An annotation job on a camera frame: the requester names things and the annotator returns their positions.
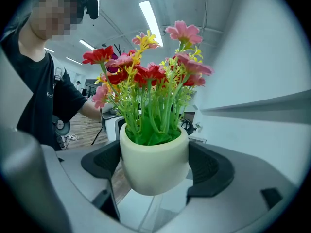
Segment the flower pot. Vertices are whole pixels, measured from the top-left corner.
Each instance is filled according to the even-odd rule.
[[[136,192],[155,196],[177,186],[188,174],[188,135],[179,127],[181,135],[174,141],[144,146],[132,142],[120,130],[121,163],[124,174]]]

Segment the black t-shirt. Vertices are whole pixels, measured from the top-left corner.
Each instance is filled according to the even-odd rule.
[[[87,99],[73,86],[65,70],[63,81],[54,87],[53,60],[49,53],[35,62],[20,53],[18,47],[18,27],[2,41],[2,47],[12,66],[33,92],[17,128],[33,135],[41,144],[60,147],[54,137],[52,115],[68,122],[83,106]]]

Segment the floor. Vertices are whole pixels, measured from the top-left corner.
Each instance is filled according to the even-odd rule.
[[[70,132],[69,134],[76,134],[78,140],[67,140],[65,146],[67,150],[74,151],[75,148],[87,147],[92,144],[95,136],[101,129],[102,125],[99,122],[93,121],[81,114],[76,114],[70,120]],[[94,144],[108,141],[107,134],[103,131],[100,132]],[[115,195],[116,203],[118,204],[126,194],[131,190],[129,183],[127,182],[124,172],[122,170],[121,162],[118,164],[112,179],[112,188]]]

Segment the ceiling light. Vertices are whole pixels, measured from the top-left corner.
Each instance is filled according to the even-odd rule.
[[[85,42],[84,40],[80,40],[80,43],[82,43],[84,46],[86,46],[87,48],[91,49],[92,51],[95,49],[94,47],[92,47],[89,43]]]
[[[47,51],[50,51],[50,52],[54,52],[53,50],[48,49],[48,48],[44,48],[44,49],[47,50]]]
[[[156,17],[154,15],[154,12],[151,8],[149,1],[140,2],[139,5],[146,18],[146,21],[148,23],[151,33],[155,34],[156,36],[155,41],[157,41],[159,45],[162,47],[163,42],[162,42],[159,26],[156,22]]]
[[[68,58],[68,57],[66,57],[66,59],[69,59],[69,60],[71,60],[71,61],[73,61],[73,62],[75,62],[75,63],[78,63],[78,64],[82,65],[80,62],[77,62],[77,61],[75,61],[75,60],[73,60],[73,59],[70,59],[70,58]]]

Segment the man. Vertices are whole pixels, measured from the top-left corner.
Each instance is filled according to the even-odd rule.
[[[52,128],[52,115],[68,122],[77,112],[100,121],[94,103],[75,89],[66,70],[55,83],[54,65],[44,46],[56,35],[64,35],[83,17],[87,0],[35,0],[30,15],[1,44],[19,76],[33,92],[17,125],[41,144],[59,150]]]
[[[74,87],[79,91],[80,81],[77,81]]]

